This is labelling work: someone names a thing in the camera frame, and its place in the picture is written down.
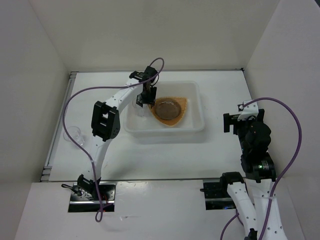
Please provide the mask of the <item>smoky glass plate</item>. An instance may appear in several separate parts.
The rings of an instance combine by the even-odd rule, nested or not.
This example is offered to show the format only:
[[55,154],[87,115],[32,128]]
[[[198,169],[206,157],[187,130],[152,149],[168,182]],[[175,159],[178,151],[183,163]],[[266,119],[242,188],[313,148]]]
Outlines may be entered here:
[[162,98],[155,102],[154,113],[162,120],[173,120],[182,112],[181,105],[173,98]]

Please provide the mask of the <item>woven bamboo fan tray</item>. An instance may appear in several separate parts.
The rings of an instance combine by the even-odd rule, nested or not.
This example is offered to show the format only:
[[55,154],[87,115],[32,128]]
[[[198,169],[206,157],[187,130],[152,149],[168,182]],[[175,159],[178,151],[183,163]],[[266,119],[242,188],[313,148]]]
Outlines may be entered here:
[[166,127],[176,127],[184,118],[188,108],[185,97],[159,97],[153,106],[149,106],[152,116]]

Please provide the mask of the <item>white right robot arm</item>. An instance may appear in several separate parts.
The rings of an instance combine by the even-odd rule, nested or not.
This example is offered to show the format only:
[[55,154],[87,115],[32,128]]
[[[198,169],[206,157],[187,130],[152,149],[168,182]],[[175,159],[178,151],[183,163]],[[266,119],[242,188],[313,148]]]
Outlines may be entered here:
[[236,218],[240,218],[246,240],[285,240],[276,187],[280,177],[268,153],[271,130],[264,123],[264,109],[256,100],[238,105],[238,114],[223,115],[223,130],[239,139],[241,166],[239,172],[224,172],[219,179],[219,191],[231,197]]

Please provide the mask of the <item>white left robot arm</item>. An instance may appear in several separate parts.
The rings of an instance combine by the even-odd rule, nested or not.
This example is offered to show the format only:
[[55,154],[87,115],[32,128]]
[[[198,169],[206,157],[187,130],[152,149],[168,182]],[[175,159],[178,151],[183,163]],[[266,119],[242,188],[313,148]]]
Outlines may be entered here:
[[93,106],[91,128],[93,137],[89,155],[90,166],[77,179],[77,187],[88,200],[97,200],[100,193],[102,164],[111,141],[116,138],[121,129],[120,114],[124,108],[136,100],[140,107],[155,105],[157,88],[152,86],[158,71],[147,66],[143,72],[134,71],[124,89],[120,89],[106,101],[97,101]]

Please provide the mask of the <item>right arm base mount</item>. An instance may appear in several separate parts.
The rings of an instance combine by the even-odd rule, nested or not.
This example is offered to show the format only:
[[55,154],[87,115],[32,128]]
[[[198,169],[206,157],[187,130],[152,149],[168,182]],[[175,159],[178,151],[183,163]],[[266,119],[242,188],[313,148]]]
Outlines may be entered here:
[[204,179],[202,182],[203,187],[200,188],[200,192],[204,194],[205,208],[207,211],[236,208],[235,203],[224,190],[218,178]]

